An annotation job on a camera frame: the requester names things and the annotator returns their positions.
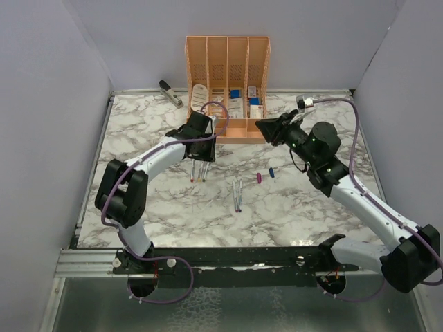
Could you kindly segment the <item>white pen red end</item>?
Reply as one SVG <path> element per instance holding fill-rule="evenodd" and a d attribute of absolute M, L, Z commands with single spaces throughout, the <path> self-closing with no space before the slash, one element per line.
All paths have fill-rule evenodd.
<path fill-rule="evenodd" d="M 191 170 L 190 170 L 190 182 L 193 183 L 195 180 L 195 160 L 191 162 Z"/>

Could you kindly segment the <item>white pen green end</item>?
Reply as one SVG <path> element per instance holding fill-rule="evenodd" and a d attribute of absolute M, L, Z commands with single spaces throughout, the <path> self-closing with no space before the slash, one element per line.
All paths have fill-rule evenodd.
<path fill-rule="evenodd" d="M 201 177 L 201 181 L 202 181 L 202 182 L 206 182 L 206 176 L 207 176 L 207 173 L 208 173 L 209 165 L 210 165 L 210 163 L 209 163 L 209 162 L 206 162 L 206 164 L 205 164 L 205 166 L 204 166 L 203 175 L 202 175 L 202 177 Z"/>

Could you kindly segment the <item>white pen magenta end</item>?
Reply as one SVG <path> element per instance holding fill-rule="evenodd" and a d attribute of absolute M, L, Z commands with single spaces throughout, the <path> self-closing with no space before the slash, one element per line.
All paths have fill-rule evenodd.
<path fill-rule="evenodd" d="M 233 181 L 232 181 L 232 186 L 233 186 L 233 200 L 234 200 L 235 212 L 239 212 L 238 200 L 237 200 L 237 188 L 236 188 L 236 180 L 235 179 L 233 179 Z"/>

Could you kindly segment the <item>white pen yellow end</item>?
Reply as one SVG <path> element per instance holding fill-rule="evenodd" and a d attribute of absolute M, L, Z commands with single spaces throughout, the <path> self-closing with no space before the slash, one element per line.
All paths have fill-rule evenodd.
<path fill-rule="evenodd" d="M 200 164 L 199 164 L 199 170 L 198 170 L 198 173 L 197 173 L 197 182 L 201 182 L 203 168 L 204 168 L 204 162 L 201 161 Z"/>

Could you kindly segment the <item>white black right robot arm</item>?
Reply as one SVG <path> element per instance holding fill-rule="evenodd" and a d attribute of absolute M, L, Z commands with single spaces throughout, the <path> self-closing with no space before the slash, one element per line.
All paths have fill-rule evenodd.
<path fill-rule="evenodd" d="M 437 270 L 439 232 L 431 225 L 420 227 L 401 217 L 350 174 L 336 156 L 341 140 L 334 125 L 317 122 L 306 133 L 302 122 L 294 120 L 296 114 L 261 119 L 255 125 L 267 143 L 287 145 L 305 163 L 309 182 L 352 211 L 382 242 L 376 246 L 336 234 L 319 245 L 319 265 L 334 270 L 352 264 L 381 274 L 402 293 L 410 292 Z"/>

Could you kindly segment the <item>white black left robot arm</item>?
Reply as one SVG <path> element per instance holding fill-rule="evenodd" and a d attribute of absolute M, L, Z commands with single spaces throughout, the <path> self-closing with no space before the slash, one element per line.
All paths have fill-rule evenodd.
<path fill-rule="evenodd" d="M 141 221 L 150 181 L 186 158 L 214 162 L 217 122 L 217 116 L 193 111 L 185 124 L 167 132 L 153 148 L 125 162 L 113 159 L 107 164 L 95 207 L 101 211 L 103 225 L 117 229 L 136 272 L 147 272 L 153 263 L 148 252 L 153 243 Z"/>

